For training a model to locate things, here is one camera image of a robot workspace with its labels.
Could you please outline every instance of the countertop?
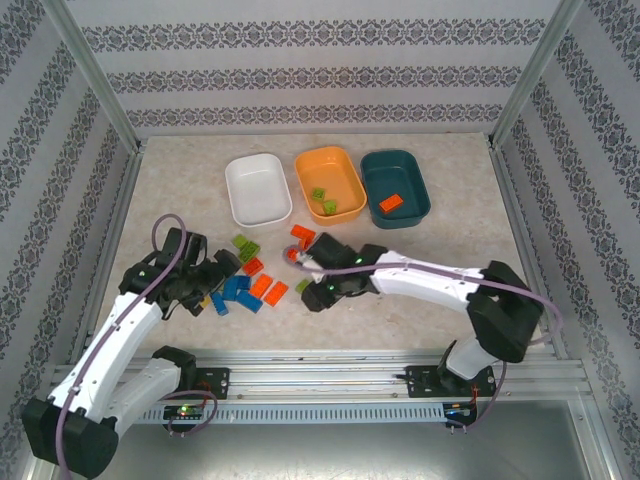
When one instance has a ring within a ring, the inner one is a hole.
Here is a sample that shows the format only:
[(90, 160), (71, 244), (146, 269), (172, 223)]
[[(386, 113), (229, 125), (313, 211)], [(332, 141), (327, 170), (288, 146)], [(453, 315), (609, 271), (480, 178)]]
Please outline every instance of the countertop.
[[(369, 152), (399, 148), (411, 152), (422, 171), (432, 208), (416, 227), (381, 230), (368, 208), (353, 222), (315, 225), (294, 170), (300, 153), (327, 145), (344, 148), (360, 173)], [(293, 213), (282, 228), (268, 233), (243, 231), (231, 216), (224, 177), (238, 157), (272, 153), (282, 162)], [(180, 215), (189, 230), (208, 238), (212, 256), (219, 248), (236, 251), (231, 239), (243, 233), (261, 246), (260, 260), (275, 280), (290, 289), (275, 308), (257, 313), (230, 304), (230, 314), (213, 306), (198, 317), (181, 307), (156, 326), (142, 344), (153, 349), (411, 349), (445, 348), (472, 332), (466, 314), (403, 296), (367, 294), (342, 299), (330, 310), (306, 310), (295, 286), (305, 275), (280, 258), (295, 243), (291, 227), (300, 224), (327, 231), (358, 250), (364, 243), (384, 245), (410, 257), (460, 267), (486, 267), (491, 260), (509, 264), (522, 276), (515, 241), (482, 134), (411, 135), (220, 135), (152, 137), (146, 147), (135, 191), (104, 297), (99, 323), (109, 314), (125, 270), (151, 251), (150, 232), (164, 213)], [(162, 244), (171, 222), (159, 229)]]

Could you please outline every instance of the wallpaper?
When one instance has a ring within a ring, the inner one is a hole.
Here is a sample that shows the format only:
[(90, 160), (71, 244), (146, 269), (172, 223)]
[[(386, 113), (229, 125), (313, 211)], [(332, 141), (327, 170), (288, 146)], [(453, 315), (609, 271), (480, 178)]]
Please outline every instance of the wallpaper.
[(140, 137), (489, 133), (557, 0), (70, 0)]
[(638, 3), (581, 7), (503, 146), (623, 478), (640, 478)]
[(0, 0), (0, 478), (22, 407), (66, 363), (128, 155), (37, 0)]

